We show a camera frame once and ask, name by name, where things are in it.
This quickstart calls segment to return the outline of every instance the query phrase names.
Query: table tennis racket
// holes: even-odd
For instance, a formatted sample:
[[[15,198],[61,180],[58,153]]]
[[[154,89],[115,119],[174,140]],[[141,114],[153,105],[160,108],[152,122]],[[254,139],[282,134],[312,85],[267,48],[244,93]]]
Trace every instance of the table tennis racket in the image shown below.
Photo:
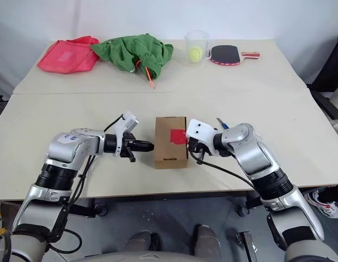
[[[259,52],[239,52],[234,45],[217,45],[210,50],[210,60],[221,66],[237,66],[245,58],[258,59]]]

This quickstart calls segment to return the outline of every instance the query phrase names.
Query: table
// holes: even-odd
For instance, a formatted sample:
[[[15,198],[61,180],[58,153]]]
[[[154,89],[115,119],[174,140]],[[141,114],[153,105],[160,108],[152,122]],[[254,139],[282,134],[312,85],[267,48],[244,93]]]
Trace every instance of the table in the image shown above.
[[[186,116],[217,127],[216,117],[230,126],[249,122],[293,183],[338,184],[338,136],[272,40],[220,41],[262,54],[259,61],[233,68],[208,61],[188,66],[179,56],[183,41],[171,42],[177,50],[163,67],[155,90],[142,75],[101,62],[91,72],[71,75],[33,67],[0,117],[0,200],[25,197],[57,133],[80,127],[103,129],[127,110],[139,120],[135,137],[149,141],[154,141],[156,116]],[[250,189],[192,159],[186,169],[156,170],[152,152],[135,154],[136,163],[110,154],[98,157],[82,197]],[[206,160],[244,176],[232,158]]]

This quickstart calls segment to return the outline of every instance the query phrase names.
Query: orange drawstring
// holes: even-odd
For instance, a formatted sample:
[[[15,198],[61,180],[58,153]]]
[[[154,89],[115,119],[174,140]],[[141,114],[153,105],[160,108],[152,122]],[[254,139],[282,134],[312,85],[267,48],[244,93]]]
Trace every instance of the orange drawstring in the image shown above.
[[[136,64],[135,64],[135,67],[138,67],[138,65],[139,65],[140,63],[141,63],[141,60],[137,61]],[[148,68],[145,67],[145,69],[146,69],[146,73],[147,73],[147,76],[148,76],[149,84],[150,84],[151,87],[154,89],[154,88],[155,88],[155,87],[154,87],[154,82],[152,81],[152,78],[151,78],[151,75],[150,75],[150,73],[149,73],[149,71],[148,71]]]
[[[151,87],[154,89],[154,82],[152,81],[151,75],[149,74],[148,68],[145,67],[146,72],[147,72],[147,76],[148,76],[148,80],[149,80],[149,84],[151,85]]]

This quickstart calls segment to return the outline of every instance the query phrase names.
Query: red tape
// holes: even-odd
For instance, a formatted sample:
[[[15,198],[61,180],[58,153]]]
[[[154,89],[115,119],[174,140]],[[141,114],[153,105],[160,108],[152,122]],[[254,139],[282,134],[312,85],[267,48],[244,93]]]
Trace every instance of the red tape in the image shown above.
[[[176,145],[186,143],[186,130],[185,129],[170,129],[170,142]]]

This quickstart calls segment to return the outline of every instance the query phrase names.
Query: caster wheel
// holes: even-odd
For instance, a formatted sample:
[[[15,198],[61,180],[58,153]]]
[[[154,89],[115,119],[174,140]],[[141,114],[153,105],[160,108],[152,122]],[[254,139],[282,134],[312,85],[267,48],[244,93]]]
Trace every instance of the caster wheel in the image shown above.
[[[247,215],[249,215],[249,213],[250,213],[250,210],[246,208],[246,206],[238,207],[238,214],[240,217],[246,217]]]
[[[105,204],[97,205],[95,206],[95,213],[99,217],[103,217],[108,213],[108,208]]]

